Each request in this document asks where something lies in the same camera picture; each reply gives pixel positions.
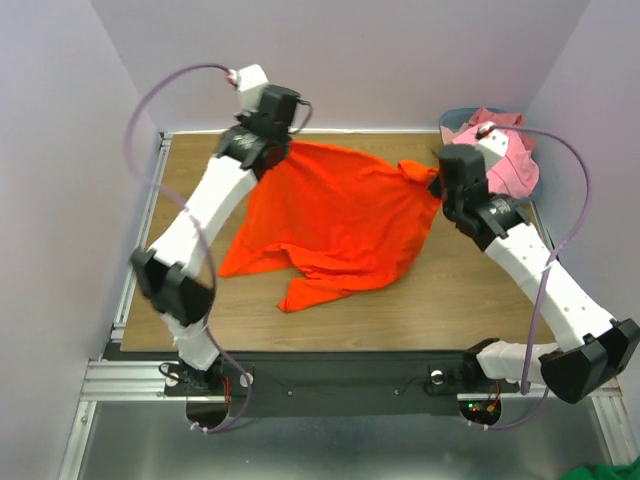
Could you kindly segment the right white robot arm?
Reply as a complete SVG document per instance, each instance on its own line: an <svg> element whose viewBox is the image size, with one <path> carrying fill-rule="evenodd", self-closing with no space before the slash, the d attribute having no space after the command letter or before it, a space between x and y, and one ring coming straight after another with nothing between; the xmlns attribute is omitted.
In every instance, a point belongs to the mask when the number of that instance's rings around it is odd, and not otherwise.
<svg viewBox="0 0 640 480"><path fill-rule="evenodd" d="M622 373L639 345L638 324L599 306L549 251L524 209L490 193L479 149L449 144L437 158L439 178L431 188L441 195L445 217L513 279L554 336L548 344L488 339L476 345L460 366L463 384L472 390L494 380L539 384L576 404Z"/></svg>

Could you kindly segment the orange t shirt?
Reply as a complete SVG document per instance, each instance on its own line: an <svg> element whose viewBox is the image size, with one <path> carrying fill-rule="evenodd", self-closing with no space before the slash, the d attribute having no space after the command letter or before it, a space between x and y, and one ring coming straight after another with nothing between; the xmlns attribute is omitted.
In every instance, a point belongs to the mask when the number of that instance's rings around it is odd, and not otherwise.
<svg viewBox="0 0 640 480"><path fill-rule="evenodd" d="M441 202L438 171L343 147L295 142L249 195L222 277L294 268L278 307L305 310L384 288L408 272Z"/></svg>

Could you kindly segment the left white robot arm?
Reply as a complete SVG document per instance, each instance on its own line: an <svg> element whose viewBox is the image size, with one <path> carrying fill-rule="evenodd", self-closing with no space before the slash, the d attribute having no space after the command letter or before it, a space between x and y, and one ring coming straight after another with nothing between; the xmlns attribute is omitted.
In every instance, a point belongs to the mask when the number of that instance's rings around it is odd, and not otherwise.
<svg viewBox="0 0 640 480"><path fill-rule="evenodd" d="M142 295L161 315L180 360L190 368L188 382L202 394L222 384L223 371L215 363L223 350L208 326L216 287L198 276L202 267L215 267L210 247L233 210L286 157L303 102L298 92L270 83L238 92L249 104L222 133L191 196L163 188L181 210L151 246L130 256Z"/></svg>

